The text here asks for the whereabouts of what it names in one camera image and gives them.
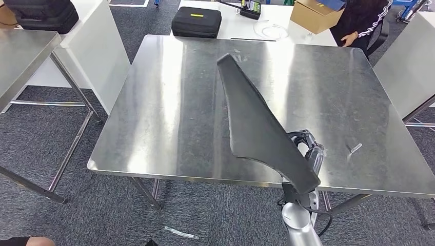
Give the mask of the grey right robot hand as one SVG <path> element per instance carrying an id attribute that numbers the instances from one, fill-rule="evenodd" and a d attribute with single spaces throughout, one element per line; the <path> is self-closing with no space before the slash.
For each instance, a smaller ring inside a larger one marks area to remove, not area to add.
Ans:
<path id="1" fill-rule="evenodd" d="M 318 175 L 325 157 L 324 146 L 317 143 L 315 137 L 307 129 L 289 132 L 287 136 L 297 148 L 300 144 L 304 144 L 308 148 L 304 158 L 308 161 L 308 164 L 316 175 Z"/>

